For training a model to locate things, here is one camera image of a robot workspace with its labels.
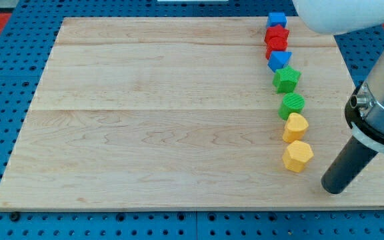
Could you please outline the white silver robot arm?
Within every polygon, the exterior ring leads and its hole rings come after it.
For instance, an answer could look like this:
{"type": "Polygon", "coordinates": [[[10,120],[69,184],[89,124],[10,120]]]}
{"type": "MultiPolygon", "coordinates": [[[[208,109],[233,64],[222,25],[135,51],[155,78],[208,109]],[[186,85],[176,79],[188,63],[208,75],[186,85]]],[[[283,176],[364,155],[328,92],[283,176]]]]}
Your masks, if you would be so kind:
{"type": "MultiPolygon", "coordinates": [[[[314,32],[340,35],[384,23],[384,0],[296,0],[296,12],[314,32]]],[[[384,152],[384,52],[364,80],[357,97],[366,104],[348,119],[353,134],[364,134],[364,144],[384,152]]]]}

